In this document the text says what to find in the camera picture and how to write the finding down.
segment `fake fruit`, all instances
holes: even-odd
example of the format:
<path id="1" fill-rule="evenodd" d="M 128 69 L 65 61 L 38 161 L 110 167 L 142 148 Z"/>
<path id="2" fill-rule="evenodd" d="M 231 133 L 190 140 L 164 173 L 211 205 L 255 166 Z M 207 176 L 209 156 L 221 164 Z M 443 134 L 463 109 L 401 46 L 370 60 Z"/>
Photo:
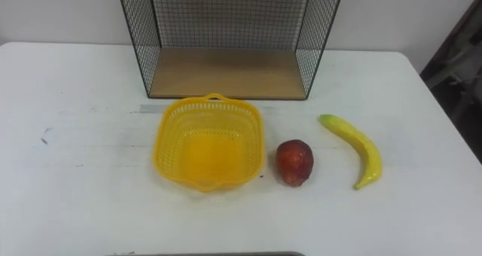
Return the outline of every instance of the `fake fruit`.
<path id="1" fill-rule="evenodd" d="M 286 184 L 299 187 L 313 169 L 311 148 L 299 139 L 282 143 L 276 150 L 276 167 Z"/>
<path id="2" fill-rule="evenodd" d="M 319 122 L 353 146 L 360 155 L 365 171 L 355 184 L 356 190 L 378 180 L 382 175 L 382 158 L 377 146 L 366 135 L 344 119 L 334 115 L 323 114 L 319 116 Z"/>

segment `wire shelf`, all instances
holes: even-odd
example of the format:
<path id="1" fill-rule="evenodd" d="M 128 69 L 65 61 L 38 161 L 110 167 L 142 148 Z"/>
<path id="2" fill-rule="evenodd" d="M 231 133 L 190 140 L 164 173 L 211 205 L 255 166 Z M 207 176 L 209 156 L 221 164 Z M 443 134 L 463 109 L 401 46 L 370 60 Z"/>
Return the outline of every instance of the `wire shelf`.
<path id="1" fill-rule="evenodd" d="M 246 99 L 306 99 L 339 3 L 121 0 L 145 89 L 153 98 L 218 92 Z M 200 86 L 205 75 L 210 81 Z M 250 82 L 241 84 L 243 76 Z M 181 84 L 190 91 L 182 91 Z"/>

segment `white wall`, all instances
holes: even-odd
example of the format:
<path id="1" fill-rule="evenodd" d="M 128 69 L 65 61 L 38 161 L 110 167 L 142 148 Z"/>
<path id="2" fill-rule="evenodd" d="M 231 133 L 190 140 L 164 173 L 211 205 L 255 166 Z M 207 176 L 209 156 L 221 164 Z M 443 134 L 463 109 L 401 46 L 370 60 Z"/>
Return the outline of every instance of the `white wall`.
<path id="1" fill-rule="evenodd" d="M 473 0 L 342 0 L 328 48 L 396 50 L 418 71 Z M 119 0 L 0 0 L 7 41 L 130 43 Z"/>

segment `basket handle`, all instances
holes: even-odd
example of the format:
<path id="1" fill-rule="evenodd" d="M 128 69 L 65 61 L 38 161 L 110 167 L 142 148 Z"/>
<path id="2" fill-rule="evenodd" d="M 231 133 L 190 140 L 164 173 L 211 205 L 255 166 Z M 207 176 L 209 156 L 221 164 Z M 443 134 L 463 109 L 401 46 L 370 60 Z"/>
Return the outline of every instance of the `basket handle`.
<path id="1" fill-rule="evenodd" d="M 211 93 L 211 94 L 208 94 L 204 97 L 201 97 L 201 99 L 205 99 L 206 101 L 209 101 L 210 99 L 218 99 L 218 100 L 225 101 L 225 102 L 230 100 L 230 99 L 222 96 L 219 93 Z"/>

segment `yellow plastic basket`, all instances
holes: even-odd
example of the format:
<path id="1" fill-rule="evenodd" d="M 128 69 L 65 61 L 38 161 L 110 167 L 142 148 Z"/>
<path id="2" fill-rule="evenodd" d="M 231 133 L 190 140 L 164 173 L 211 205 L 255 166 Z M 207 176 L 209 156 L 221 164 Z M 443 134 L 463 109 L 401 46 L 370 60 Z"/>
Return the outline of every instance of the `yellow plastic basket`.
<path id="1" fill-rule="evenodd" d="M 259 111 L 220 94 L 174 102 L 164 113 L 153 160 L 165 178 L 201 191 L 246 183 L 264 162 Z"/>

